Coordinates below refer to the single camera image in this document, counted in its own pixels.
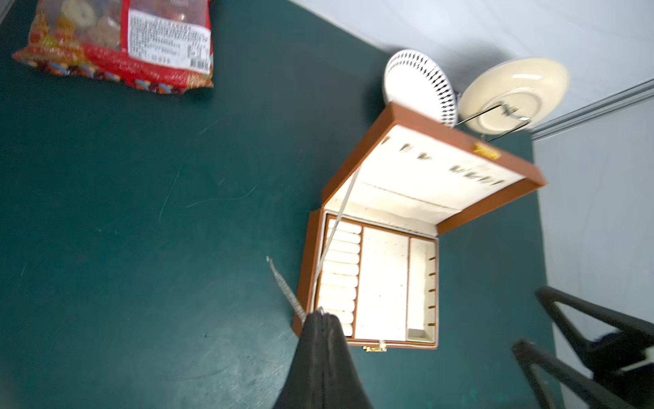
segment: gold clasp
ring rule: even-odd
[[[377,347],[364,347],[365,352],[386,352],[386,342],[379,341],[379,346]]]
[[[500,151],[482,142],[475,142],[475,147],[473,151],[474,153],[490,160],[497,160],[502,156]]]

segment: snack bag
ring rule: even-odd
[[[209,0],[39,0],[14,59],[55,75],[182,94],[213,87]]]

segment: brown leather jewelry box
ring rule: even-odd
[[[436,349],[438,236],[545,184],[529,162],[390,103],[309,216],[298,300],[337,315],[351,346]]]

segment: teal floor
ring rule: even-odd
[[[215,0],[213,90],[159,96],[12,61],[0,27],[0,406],[269,408],[320,191],[383,108],[388,55],[285,0]],[[499,146],[531,160],[527,134]],[[216,200],[188,207],[190,204]],[[375,407],[535,408],[553,349],[535,195],[441,238],[437,351],[353,359]]]

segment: white plate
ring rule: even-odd
[[[560,63],[547,58],[527,58],[497,65],[475,79],[461,96],[458,113],[461,119],[506,102],[517,108],[515,116],[526,116],[533,128],[563,100],[570,75]],[[466,125],[475,132],[496,135],[514,129],[523,122],[505,116],[502,108],[494,109]]]
[[[440,67],[416,50],[395,53],[384,71],[384,101],[399,103],[447,126],[456,125],[456,98]]]

